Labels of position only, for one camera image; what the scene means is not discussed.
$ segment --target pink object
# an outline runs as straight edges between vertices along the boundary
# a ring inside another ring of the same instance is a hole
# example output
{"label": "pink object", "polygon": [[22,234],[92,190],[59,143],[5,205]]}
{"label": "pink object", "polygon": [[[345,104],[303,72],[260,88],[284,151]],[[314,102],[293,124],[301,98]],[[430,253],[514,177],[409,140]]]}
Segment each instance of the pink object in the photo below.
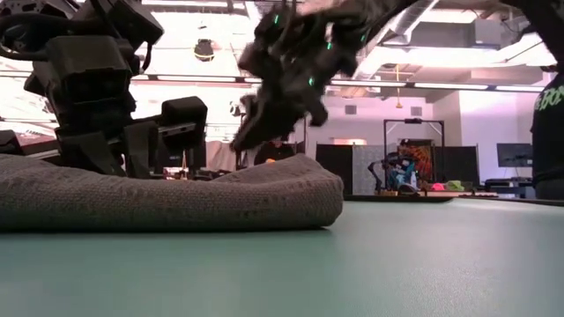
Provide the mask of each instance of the pink object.
{"label": "pink object", "polygon": [[442,185],[441,183],[435,183],[433,184],[433,186],[431,186],[431,190],[436,190],[436,191],[444,190],[444,185]]}

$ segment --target black shirt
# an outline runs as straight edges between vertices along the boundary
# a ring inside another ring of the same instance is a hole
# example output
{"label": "black shirt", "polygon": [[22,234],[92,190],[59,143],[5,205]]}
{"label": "black shirt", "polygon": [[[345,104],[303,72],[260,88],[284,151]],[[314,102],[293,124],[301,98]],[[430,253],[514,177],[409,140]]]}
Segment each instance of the black shirt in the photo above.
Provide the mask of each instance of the black shirt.
{"label": "black shirt", "polygon": [[564,73],[538,96],[531,133],[533,183],[564,179]]}
{"label": "black shirt", "polygon": [[294,154],[292,146],[288,144],[281,144],[279,147],[276,147],[271,142],[265,143],[261,146],[255,156],[255,165],[262,164],[268,159],[273,159],[275,161],[287,159],[292,157]]}

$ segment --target monitor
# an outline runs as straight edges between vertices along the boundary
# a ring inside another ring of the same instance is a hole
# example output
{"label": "monitor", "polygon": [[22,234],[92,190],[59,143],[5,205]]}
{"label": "monitor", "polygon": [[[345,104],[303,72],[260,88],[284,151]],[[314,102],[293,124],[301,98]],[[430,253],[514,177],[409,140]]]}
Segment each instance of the monitor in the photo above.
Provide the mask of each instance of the monitor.
{"label": "monitor", "polygon": [[499,167],[532,167],[532,144],[497,144]]}

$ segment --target gray towel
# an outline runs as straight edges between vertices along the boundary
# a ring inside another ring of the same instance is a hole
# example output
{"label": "gray towel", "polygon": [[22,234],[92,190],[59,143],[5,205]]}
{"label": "gray towel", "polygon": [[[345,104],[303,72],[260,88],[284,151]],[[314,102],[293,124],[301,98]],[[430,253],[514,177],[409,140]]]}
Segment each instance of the gray towel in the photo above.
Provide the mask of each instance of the gray towel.
{"label": "gray towel", "polygon": [[0,155],[0,231],[224,231],[328,226],[343,183],[304,155],[215,181],[151,181]]}

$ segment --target green table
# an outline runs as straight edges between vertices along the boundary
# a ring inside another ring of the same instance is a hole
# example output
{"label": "green table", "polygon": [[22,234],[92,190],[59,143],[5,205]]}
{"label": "green table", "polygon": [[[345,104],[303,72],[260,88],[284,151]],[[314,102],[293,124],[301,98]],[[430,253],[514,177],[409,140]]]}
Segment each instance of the green table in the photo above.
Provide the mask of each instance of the green table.
{"label": "green table", "polygon": [[2,317],[564,315],[564,209],[346,203],[317,232],[0,236]]}

